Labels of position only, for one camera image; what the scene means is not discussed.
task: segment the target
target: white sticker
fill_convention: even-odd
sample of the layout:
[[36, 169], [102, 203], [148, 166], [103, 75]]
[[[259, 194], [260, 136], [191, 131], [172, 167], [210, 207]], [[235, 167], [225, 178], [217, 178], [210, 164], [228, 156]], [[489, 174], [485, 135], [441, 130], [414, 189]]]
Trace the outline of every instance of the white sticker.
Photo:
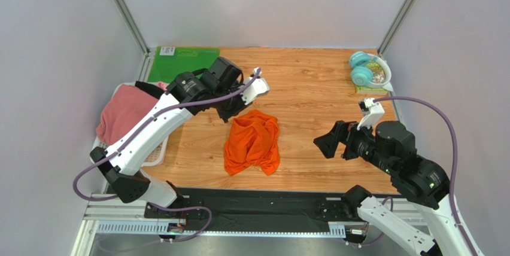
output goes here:
[[175, 47], [161, 47], [159, 51], [160, 56], [173, 56], [175, 53]]

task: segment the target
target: headphones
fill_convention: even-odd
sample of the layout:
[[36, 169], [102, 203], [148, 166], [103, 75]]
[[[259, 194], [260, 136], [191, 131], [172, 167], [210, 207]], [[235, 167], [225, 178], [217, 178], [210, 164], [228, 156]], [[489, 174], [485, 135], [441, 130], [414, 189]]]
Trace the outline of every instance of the headphones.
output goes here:
[[[366, 67], [370, 61], [376, 62], [384, 71], [385, 80], [383, 83], [374, 83], [372, 81], [374, 74], [372, 73], [371, 69]], [[390, 67], [380, 57], [373, 54], [367, 54], [364, 51], [357, 51], [350, 57], [349, 65], [351, 65], [351, 68], [353, 69], [351, 72], [351, 79], [353, 80], [354, 84], [358, 86], [372, 87], [373, 89], [383, 88], [391, 92], [393, 91], [393, 87], [390, 84]]]

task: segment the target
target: green book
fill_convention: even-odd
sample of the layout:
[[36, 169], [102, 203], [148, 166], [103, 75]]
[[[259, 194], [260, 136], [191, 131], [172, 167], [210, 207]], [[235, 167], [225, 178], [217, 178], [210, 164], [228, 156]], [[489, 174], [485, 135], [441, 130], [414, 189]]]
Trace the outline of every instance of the green book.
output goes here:
[[147, 81], [171, 83], [178, 74], [208, 69], [220, 56], [219, 48], [158, 47]]
[[[374, 61], [370, 61], [365, 65], [367, 68], [369, 68], [374, 78], [372, 79], [372, 82], [374, 83], [383, 83], [386, 79], [386, 75], [384, 74], [383, 68], [379, 64], [377, 64]], [[372, 87], [363, 87], [354, 85], [356, 87], [356, 93], [362, 94], [362, 95], [380, 95], [385, 96], [388, 94], [388, 91], [385, 89], [374, 89]]]

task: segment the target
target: orange cloth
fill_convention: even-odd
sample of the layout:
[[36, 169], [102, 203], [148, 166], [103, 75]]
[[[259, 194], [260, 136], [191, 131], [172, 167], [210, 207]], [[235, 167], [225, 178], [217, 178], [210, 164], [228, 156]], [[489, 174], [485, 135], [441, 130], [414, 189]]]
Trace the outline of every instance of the orange cloth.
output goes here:
[[277, 118], [258, 110], [233, 119], [224, 148], [228, 174], [239, 173], [252, 164], [260, 166], [266, 175], [276, 171], [280, 164], [277, 121]]

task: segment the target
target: ear cushion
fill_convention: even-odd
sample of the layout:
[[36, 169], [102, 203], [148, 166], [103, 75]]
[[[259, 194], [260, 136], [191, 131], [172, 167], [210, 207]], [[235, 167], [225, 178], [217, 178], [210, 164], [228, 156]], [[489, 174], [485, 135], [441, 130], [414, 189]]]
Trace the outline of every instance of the ear cushion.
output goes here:
[[357, 51], [349, 58], [349, 65], [353, 69], [358, 66], [364, 66], [368, 62], [370, 62], [370, 56], [364, 51]]
[[357, 84], [358, 86], [365, 86], [367, 87], [372, 82], [372, 79], [374, 78], [374, 74], [372, 71], [365, 67], [365, 66], [359, 66], [357, 68], [354, 68], [351, 72], [351, 79], [353, 80], [354, 84]]

